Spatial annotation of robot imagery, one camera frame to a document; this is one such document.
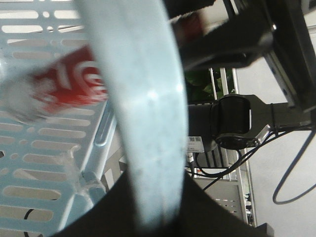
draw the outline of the black plastic part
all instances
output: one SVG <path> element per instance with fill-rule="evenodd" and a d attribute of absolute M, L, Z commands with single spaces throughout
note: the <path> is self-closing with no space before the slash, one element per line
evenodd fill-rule
<path fill-rule="evenodd" d="M 271 49 L 271 28 L 262 10 L 251 6 L 206 36 L 183 46 L 180 55 L 184 70 L 248 66 Z"/>
<path fill-rule="evenodd" d="M 132 195 L 126 172 L 101 201 L 53 237 L 136 237 Z M 146 237 L 268 237 L 231 215 L 186 174 L 180 214 Z"/>
<path fill-rule="evenodd" d="M 202 137 L 204 150 L 211 151 L 214 141 L 210 128 L 211 105 L 189 105 L 189 136 Z"/>
<path fill-rule="evenodd" d="M 163 0 L 169 18 L 213 5 L 215 0 Z"/>
<path fill-rule="evenodd" d="M 217 144 L 231 150 L 248 147 L 250 140 L 243 137 L 250 130 L 250 103 L 247 99 L 223 97 L 213 105 L 211 115 L 211 134 Z"/>
<path fill-rule="evenodd" d="M 264 224 L 258 226 L 257 229 L 260 230 L 262 233 L 267 234 L 270 237 L 275 236 L 274 229 L 268 223 L 264 223 Z"/>
<path fill-rule="evenodd" d="M 250 103 L 243 97 L 224 97 L 219 101 L 219 132 L 247 133 L 250 129 Z"/>
<path fill-rule="evenodd" d="M 266 0 L 276 25 L 267 62 L 287 100 L 304 112 L 316 107 L 316 56 L 297 0 Z"/>

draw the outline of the oval hole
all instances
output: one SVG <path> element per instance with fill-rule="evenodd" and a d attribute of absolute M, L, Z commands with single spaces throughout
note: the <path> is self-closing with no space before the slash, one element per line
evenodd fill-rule
<path fill-rule="evenodd" d="M 75 10 L 57 10 L 54 12 L 57 19 L 79 19 L 80 16 Z"/>
<path fill-rule="evenodd" d="M 7 196 L 19 198 L 38 198 L 44 200 L 58 200 L 61 196 L 60 192 L 57 190 L 31 189 L 14 186 L 6 187 L 3 190 L 3 193 Z"/>
<path fill-rule="evenodd" d="M 15 178 L 20 179 L 33 179 L 33 180 L 46 180 L 54 182 L 63 182 L 67 179 L 65 173 L 46 172 L 37 170 L 17 169 L 13 173 Z"/>
<path fill-rule="evenodd" d="M 64 46 L 82 47 L 86 45 L 88 41 L 84 39 L 64 39 L 61 43 Z"/>
<path fill-rule="evenodd" d="M 48 18 L 49 17 L 49 12 L 48 11 L 44 11 L 42 13 L 43 17 Z"/>
<path fill-rule="evenodd" d="M 44 39 L 8 39 L 7 43 L 10 46 L 25 46 L 25 47 L 44 47 L 48 43 Z"/>
<path fill-rule="evenodd" d="M 30 32 L 42 32 L 43 28 L 39 25 L 6 25 L 2 26 L 2 31 L 5 33 L 30 33 Z"/>
<path fill-rule="evenodd" d="M 72 118 L 56 118 L 50 117 L 46 120 L 47 123 L 68 125 L 68 126 L 89 126 L 91 122 L 85 119 L 72 119 Z"/>
<path fill-rule="evenodd" d="M 0 144 L 10 145 L 14 142 L 15 142 L 15 139 L 13 137 L 0 136 Z"/>
<path fill-rule="evenodd" d="M 23 129 L 22 125 L 10 124 L 10 123 L 0 123 L 0 130 L 20 132 L 20 131 L 22 131 L 22 129 Z"/>
<path fill-rule="evenodd" d="M 43 237 L 41 233 L 38 232 L 30 232 L 28 231 L 28 234 L 30 237 L 36 236 L 36 237 Z M 2 237 L 24 237 L 23 231 L 16 231 L 16 230 L 5 230 L 0 229 L 0 236 Z"/>
<path fill-rule="evenodd" d="M 95 111 L 87 110 L 87 109 L 71 108 L 71 109 L 64 110 L 62 114 L 91 116 L 95 114 Z"/>
<path fill-rule="evenodd" d="M 14 218 L 14 219 L 24 219 L 26 213 L 31 208 L 25 207 L 14 207 L 14 206 L 0 206 L 0 217 L 4 218 Z M 32 221 L 49 221 L 53 217 L 53 212 L 49 210 L 39 210 L 34 209 L 32 213 L 29 214 L 28 220 Z"/>
<path fill-rule="evenodd" d="M 17 153 L 10 155 L 11 159 L 17 159 L 18 157 L 19 157 L 19 154 L 17 154 Z"/>
<path fill-rule="evenodd" d="M 0 19 L 37 19 L 39 14 L 33 10 L 0 11 Z"/>
<path fill-rule="evenodd" d="M 49 52 L 13 52 L 16 59 L 50 59 L 52 57 Z"/>
<path fill-rule="evenodd" d="M 60 157 L 27 154 L 23 157 L 25 162 L 40 163 L 40 164 L 62 164 Z"/>
<path fill-rule="evenodd" d="M 34 148 L 38 148 L 38 149 L 68 151 L 68 150 L 71 150 L 72 148 L 78 146 L 78 144 L 36 140 L 32 143 L 32 146 Z"/>
<path fill-rule="evenodd" d="M 0 2 L 28 2 L 34 0 L 0 0 Z"/>
<path fill-rule="evenodd" d="M 60 33 L 83 33 L 83 26 L 67 26 L 61 25 L 58 27 Z"/>
<path fill-rule="evenodd" d="M 0 170 L 0 175 L 6 175 L 7 173 L 9 173 L 9 169 L 7 168 Z"/>
<path fill-rule="evenodd" d="M 41 128 L 39 130 L 39 135 L 54 136 L 54 137 L 67 137 L 67 138 L 84 138 L 85 132 L 52 129 L 52 128 Z"/>

